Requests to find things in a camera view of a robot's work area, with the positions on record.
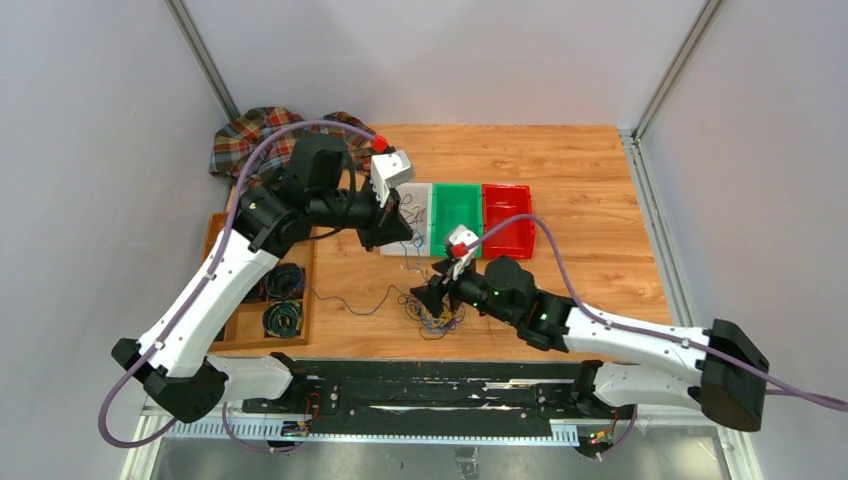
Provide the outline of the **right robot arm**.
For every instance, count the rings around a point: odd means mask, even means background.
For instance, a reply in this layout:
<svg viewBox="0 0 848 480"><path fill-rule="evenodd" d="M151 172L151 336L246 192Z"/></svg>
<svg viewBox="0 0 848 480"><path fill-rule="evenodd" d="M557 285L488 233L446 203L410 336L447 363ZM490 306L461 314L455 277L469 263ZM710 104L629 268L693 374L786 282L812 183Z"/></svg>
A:
<svg viewBox="0 0 848 480"><path fill-rule="evenodd" d="M769 362L735 323L709 328L639 321L539 289L533 274L501 257L483 272L457 272L451 259L411 295L437 317L467 305L513 328L538 350L605 355L585 363L571 390L574 408L595 417L606 408L658 405L700 411L743 432L762 427Z"/></svg>

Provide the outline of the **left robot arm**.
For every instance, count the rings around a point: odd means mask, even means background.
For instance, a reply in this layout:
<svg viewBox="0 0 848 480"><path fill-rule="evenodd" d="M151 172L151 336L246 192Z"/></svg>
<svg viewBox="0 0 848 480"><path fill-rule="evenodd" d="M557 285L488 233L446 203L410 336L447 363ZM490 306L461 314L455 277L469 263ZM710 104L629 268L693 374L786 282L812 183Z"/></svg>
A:
<svg viewBox="0 0 848 480"><path fill-rule="evenodd" d="M121 339L113 358L148 395L182 423L224 402L267 399L283 413L306 400L302 374L289 357L224 357L209 352L249 291L316 227L353 229L368 251L412 238L399 211L398 186L411 181L407 154L379 144L361 185L339 186L355 167L340 137L307 133L289 161L242 194L215 250L174 304L138 339Z"/></svg>

